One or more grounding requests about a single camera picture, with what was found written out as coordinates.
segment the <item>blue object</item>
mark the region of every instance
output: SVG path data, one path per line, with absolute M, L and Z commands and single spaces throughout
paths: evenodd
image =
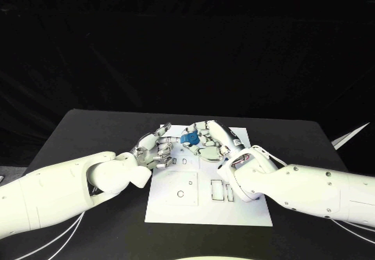
M 193 131 L 188 134 L 184 134 L 180 138 L 180 143 L 188 142 L 190 145 L 197 145 L 199 144 L 199 138 L 197 138 L 197 130 Z

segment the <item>black table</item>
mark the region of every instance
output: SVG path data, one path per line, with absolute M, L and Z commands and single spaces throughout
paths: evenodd
M 220 118 L 72 110 L 27 168 L 37 168 L 102 151 L 129 151 L 160 124 L 188 125 L 216 119 L 245 127 L 250 144 L 288 164 L 346 171 L 317 123 L 298 120 Z M 373 246 L 323 218 L 284 209 L 266 198 L 274 227 L 145 223 L 149 181 L 90 209 L 76 234 L 54 259 L 160 259 L 233 256 L 253 259 L 373 259 Z M 0 240 L 0 259 L 12 259 L 49 242 L 66 222 Z M 47 259 L 67 236 L 27 259 Z

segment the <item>paper sheet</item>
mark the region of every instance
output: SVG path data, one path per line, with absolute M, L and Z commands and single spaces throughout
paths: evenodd
M 178 137 L 184 128 L 173 125 L 164 136 Z M 249 147 L 246 129 L 230 130 Z M 152 171 L 144 222 L 272 226 L 263 196 L 245 203 L 216 174 L 222 162 L 203 161 L 181 144 L 173 147 L 174 164 Z

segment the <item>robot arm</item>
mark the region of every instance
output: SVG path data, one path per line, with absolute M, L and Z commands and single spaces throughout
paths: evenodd
M 285 165 L 279 160 L 284 167 L 278 169 L 266 151 L 258 146 L 243 148 L 235 134 L 216 121 L 194 123 L 184 131 L 187 134 L 196 131 L 200 140 L 204 135 L 211 138 L 209 141 L 214 143 L 216 149 L 209 146 L 209 153 L 201 153 L 207 148 L 199 148 L 196 145 L 194 147 L 188 143 L 184 143 L 184 147 L 203 160 L 203 156 L 227 158 L 217 168 L 217 174 L 229 182 L 245 202 L 265 194 L 289 210 L 375 226 L 373 177 L 301 165 Z
M 178 138 L 160 137 L 170 126 L 142 136 L 128 153 L 102 152 L 50 165 L 0 187 L 0 239 L 64 221 L 116 196 L 129 182 L 142 188 L 149 169 L 171 162 Z M 89 194 L 87 182 L 99 194 Z

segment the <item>robotic hand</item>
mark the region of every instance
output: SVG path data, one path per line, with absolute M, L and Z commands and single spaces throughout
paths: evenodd
M 170 126 L 145 134 L 129 152 L 100 152 L 50 165 L 0 187 L 0 239 L 64 221 L 116 196 L 129 182 L 142 188 L 149 169 L 171 162 L 180 138 L 161 137 Z
M 199 141 L 206 148 L 196 145 Z M 259 146 L 245 148 L 230 129 L 216 121 L 191 124 L 183 131 L 181 142 L 206 161 L 226 157 L 217 174 L 245 202 L 265 194 L 289 210 L 375 226 L 373 177 L 286 165 Z M 278 169 L 269 158 L 284 167 Z

